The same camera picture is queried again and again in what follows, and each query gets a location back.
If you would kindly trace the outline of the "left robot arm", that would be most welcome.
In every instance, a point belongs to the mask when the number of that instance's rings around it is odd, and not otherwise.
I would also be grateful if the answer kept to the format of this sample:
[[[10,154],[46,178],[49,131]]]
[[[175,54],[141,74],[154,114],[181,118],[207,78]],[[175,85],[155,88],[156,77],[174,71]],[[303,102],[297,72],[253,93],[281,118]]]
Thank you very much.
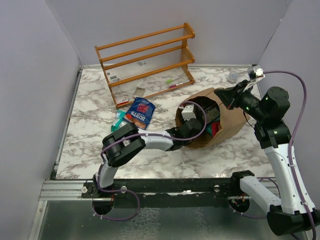
[[[142,150],[179,150],[200,137],[206,126],[206,120],[192,118],[179,127],[162,132],[142,130],[133,123],[119,128],[102,140],[102,164],[95,175],[94,193],[101,198],[111,193],[110,187],[118,168],[127,164]]]

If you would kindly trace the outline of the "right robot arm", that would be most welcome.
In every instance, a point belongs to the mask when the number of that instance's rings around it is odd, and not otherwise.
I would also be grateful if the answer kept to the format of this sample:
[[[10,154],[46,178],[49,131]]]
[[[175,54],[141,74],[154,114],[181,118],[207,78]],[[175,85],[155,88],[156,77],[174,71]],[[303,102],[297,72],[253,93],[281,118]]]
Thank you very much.
[[[271,163],[280,196],[251,173],[231,181],[230,191],[236,196],[249,195],[264,211],[271,231],[277,236],[318,226],[320,211],[304,186],[294,148],[289,145],[292,135],[283,121],[290,107],[288,92],[273,86],[258,99],[251,94],[249,81],[243,80],[233,87],[217,88],[214,94],[228,110],[240,108],[256,121],[254,134]]]

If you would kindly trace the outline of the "brown paper bag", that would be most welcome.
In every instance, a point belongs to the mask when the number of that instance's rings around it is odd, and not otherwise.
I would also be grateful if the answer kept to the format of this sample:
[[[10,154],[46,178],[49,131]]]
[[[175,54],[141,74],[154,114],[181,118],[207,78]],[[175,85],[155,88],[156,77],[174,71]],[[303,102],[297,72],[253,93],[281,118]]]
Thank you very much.
[[[186,100],[199,104],[205,110],[208,121],[207,125],[220,121],[221,130],[214,137],[204,131],[187,146],[188,148],[200,149],[216,145],[229,139],[236,135],[250,118],[249,116],[244,115],[243,110],[240,108],[228,110],[215,95],[214,90],[215,89],[212,87],[207,88],[191,95]]]

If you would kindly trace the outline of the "teal snack packet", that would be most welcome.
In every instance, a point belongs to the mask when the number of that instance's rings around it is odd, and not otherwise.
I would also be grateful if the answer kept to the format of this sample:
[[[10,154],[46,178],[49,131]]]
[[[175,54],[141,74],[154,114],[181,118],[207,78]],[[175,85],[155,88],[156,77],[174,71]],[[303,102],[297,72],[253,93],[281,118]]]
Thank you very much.
[[[113,121],[111,128],[110,128],[111,132],[115,132],[116,130],[118,130],[119,128],[121,128],[127,124],[127,122],[124,120],[125,114],[126,114],[125,111],[117,110],[116,119]]]

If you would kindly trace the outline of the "blue Burts chips bag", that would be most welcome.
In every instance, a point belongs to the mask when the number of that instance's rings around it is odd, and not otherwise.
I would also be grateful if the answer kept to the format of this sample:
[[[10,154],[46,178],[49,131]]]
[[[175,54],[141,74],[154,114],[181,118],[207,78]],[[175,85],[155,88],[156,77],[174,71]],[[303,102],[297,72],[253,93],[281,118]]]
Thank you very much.
[[[142,97],[136,97],[125,113],[123,120],[134,123],[138,128],[146,130],[151,122],[156,106]]]

